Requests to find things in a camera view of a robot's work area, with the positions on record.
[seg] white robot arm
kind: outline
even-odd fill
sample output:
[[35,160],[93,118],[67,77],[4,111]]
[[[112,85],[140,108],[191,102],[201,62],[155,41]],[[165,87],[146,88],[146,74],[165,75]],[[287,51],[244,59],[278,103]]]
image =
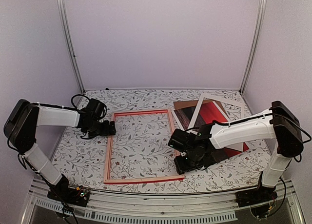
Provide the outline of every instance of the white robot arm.
[[207,168],[225,158],[224,147],[259,139],[277,139],[267,168],[261,173],[258,188],[236,194],[239,206],[247,206],[276,198],[275,186],[292,158],[303,151],[301,132],[311,137],[299,125],[299,120],[281,102],[261,113],[233,122],[202,125],[197,134],[176,129],[168,146],[184,153],[175,158],[177,172]]
[[76,127],[85,135],[88,134],[87,139],[115,135],[114,122],[99,121],[104,118],[106,111],[106,105],[95,99],[89,99],[87,106],[81,110],[19,100],[4,126],[4,134],[8,138],[9,147],[21,156],[22,160],[19,161],[24,168],[25,163],[28,164],[50,186],[49,198],[86,206],[89,199],[87,189],[82,186],[69,188],[68,179],[38,147],[36,128],[43,125]]

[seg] wooden frame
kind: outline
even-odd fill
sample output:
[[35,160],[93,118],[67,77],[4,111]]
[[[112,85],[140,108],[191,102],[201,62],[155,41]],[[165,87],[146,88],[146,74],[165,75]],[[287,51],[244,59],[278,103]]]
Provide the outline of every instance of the wooden frame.
[[[171,134],[173,134],[175,127],[170,109],[153,109],[153,110],[136,110],[136,111],[126,111],[126,112],[116,112],[113,113],[111,120],[115,121],[116,117],[119,116],[129,116],[129,115],[142,115],[142,114],[157,114],[157,113],[167,113],[169,119],[169,128]],[[111,158],[113,152],[113,136],[109,136],[106,149],[106,161],[104,169],[104,183],[105,184],[133,184],[133,183],[156,183],[156,182],[167,182],[182,180],[185,178],[184,175],[174,175],[156,178],[143,178],[143,179],[110,179],[111,172]],[[180,152],[175,150],[175,156],[179,156]]]

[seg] floral patterned surface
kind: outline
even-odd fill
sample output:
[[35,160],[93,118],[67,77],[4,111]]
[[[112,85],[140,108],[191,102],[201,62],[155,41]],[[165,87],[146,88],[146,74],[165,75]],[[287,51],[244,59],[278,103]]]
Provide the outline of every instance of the floral patterned surface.
[[177,175],[168,114],[119,116],[115,125],[110,179]]
[[[212,95],[225,97],[230,100],[243,102],[241,95],[237,91],[215,90],[103,90],[88,91],[86,95],[90,98],[99,99],[107,105],[108,114],[105,119],[109,120],[111,118],[111,114],[117,111],[153,108],[173,109],[173,101],[198,100],[201,92],[203,91]],[[82,100],[80,107],[85,105],[86,100]],[[231,120],[239,118],[239,108],[229,104],[225,104],[224,108]],[[245,106],[245,115],[250,115],[250,111],[247,106]],[[130,123],[131,126],[129,127],[132,130],[140,125],[138,118],[133,118]],[[257,184],[260,171],[264,170],[270,159],[270,153],[264,141],[252,141],[247,142],[249,147],[248,151],[221,163],[212,165],[205,171],[189,172],[186,174],[186,178],[183,181],[106,185],[103,183],[103,173],[107,138],[96,137],[95,139],[86,141],[80,139],[81,134],[82,133],[79,129],[74,128],[68,128],[65,131],[53,158],[53,164],[69,179],[71,184],[81,184],[94,189],[136,193],[194,193],[253,186]],[[153,152],[152,149],[148,148],[146,148],[143,152],[143,148],[141,148],[141,152],[139,152],[139,146],[137,145],[136,148],[134,148],[136,153],[134,153],[131,149],[129,152],[126,152],[127,150],[125,149],[122,151],[120,156],[117,154],[114,155],[113,163],[116,166],[113,169],[116,170],[112,173],[112,176],[122,178],[123,176],[137,177],[140,176],[140,173],[142,175],[148,175],[147,168],[149,167],[149,164],[145,159],[143,159],[142,156],[137,154],[141,153],[142,155],[148,155],[149,153],[155,153],[156,150],[159,150],[160,148],[160,150],[164,150],[164,152],[166,152],[166,148],[164,147],[166,143],[162,144],[161,141],[164,137],[162,137],[162,139],[161,137],[156,139],[156,141],[159,140],[159,142],[153,142],[154,139],[156,138],[153,138],[150,135],[145,135],[140,138],[140,141],[147,140],[150,142],[149,148],[153,145],[153,148],[155,148]],[[123,172],[123,170],[127,170],[128,164],[126,160],[129,160],[130,158],[132,159],[130,155],[135,155],[132,156],[133,158],[141,158],[134,159],[137,161],[139,160],[140,163],[134,165],[135,170],[129,173],[129,175],[126,172]],[[169,173],[168,168],[172,168],[172,166],[167,164],[168,167],[166,169],[166,163],[169,161],[168,158],[171,158],[170,151],[164,153],[163,156],[158,156],[157,163],[161,165],[161,167],[159,167],[161,171],[157,172],[157,176],[161,176],[162,173]]]

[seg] metal frame edge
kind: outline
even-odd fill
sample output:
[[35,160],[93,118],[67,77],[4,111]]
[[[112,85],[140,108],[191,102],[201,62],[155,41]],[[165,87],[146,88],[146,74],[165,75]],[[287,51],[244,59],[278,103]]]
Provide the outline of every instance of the metal frame edge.
[[63,27],[63,31],[64,31],[64,35],[65,35],[65,41],[67,44],[67,49],[69,52],[69,57],[71,59],[72,68],[73,68],[73,71],[75,74],[76,82],[77,82],[77,85],[78,85],[80,92],[84,93],[85,88],[83,86],[81,74],[80,74],[80,71],[78,69],[78,63],[76,60],[72,39],[70,36],[68,20],[67,20],[67,15],[66,15],[66,9],[65,9],[65,1],[64,0],[57,0],[57,2],[58,2],[59,16],[60,16],[61,24]]
[[242,95],[244,95],[244,93],[246,91],[247,83],[248,83],[249,76],[250,76],[252,66],[254,63],[254,58],[255,58],[255,54],[256,54],[256,50],[257,50],[257,46],[258,46],[261,27],[263,24],[266,4],[267,4],[267,0],[260,0],[259,1],[258,15],[257,15],[257,21],[256,21],[255,30],[254,30],[254,35],[253,35],[253,42],[252,42],[252,46],[251,46],[250,53],[248,56],[247,66],[245,69],[243,80],[242,80],[240,90],[239,90],[239,92]]

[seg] wire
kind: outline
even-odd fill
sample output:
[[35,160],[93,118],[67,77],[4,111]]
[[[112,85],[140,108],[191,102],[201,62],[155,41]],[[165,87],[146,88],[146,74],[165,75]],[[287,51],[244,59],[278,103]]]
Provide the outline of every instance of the wire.
[[192,127],[192,128],[189,128],[187,130],[185,130],[185,132],[189,131],[189,130],[194,130],[194,129],[199,129],[199,127]]
[[203,169],[198,168],[198,166],[196,165],[196,169],[200,170],[200,171],[204,171],[206,170],[208,167],[204,167]]
[[87,97],[86,95],[83,95],[83,94],[76,94],[76,95],[74,95],[72,98],[71,98],[71,100],[70,100],[70,102],[72,103],[72,106],[75,108],[75,110],[78,110],[78,108],[77,108],[77,106],[74,104],[74,98],[76,98],[77,96],[82,96],[82,97],[84,97],[84,98],[86,98],[88,101],[90,101],[90,98],[89,97]]
[[234,122],[228,122],[228,123],[223,123],[223,122],[218,122],[217,120],[213,120],[213,123],[216,123],[216,124],[222,125],[222,126],[231,126],[231,125],[247,122],[249,120],[263,118],[263,117],[271,116],[271,115],[273,115],[273,113],[267,113],[267,114],[264,114],[264,115],[258,115],[258,116],[254,116],[254,117],[250,117],[250,118],[244,118],[244,119],[240,119],[240,120],[237,120],[237,121],[234,121]]
[[23,154],[20,154],[20,153],[19,153],[19,154],[18,154],[18,161],[19,161],[19,163],[21,164],[21,166],[23,166],[24,169],[27,170],[25,158],[24,158],[23,156],[24,156]]
[[293,158],[296,162],[300,163],[301,160],[302,160],[302,156],[301,156],[301,153],[299,154],[299,159],[297,160],[296,157]]
[[285,198],[286,198],[286,184],[285,184],[285,182],[284,182],[284,180],[283,180],[282,178],[279,178],[279,179],[282,181],[282,183],[283,183],[283,185],[284,185],[284,197],[283,197],[282,203],[281,203],[280,206],[277,208],[277,210],[276,210],[274,213],[269,214],[269,215],[267,216],[267,218],[270,217],[270,216],[273,216],[275,213],[277,213],[277,212],[280,210],[280,208],[283,206],[283,203],[284,203]]

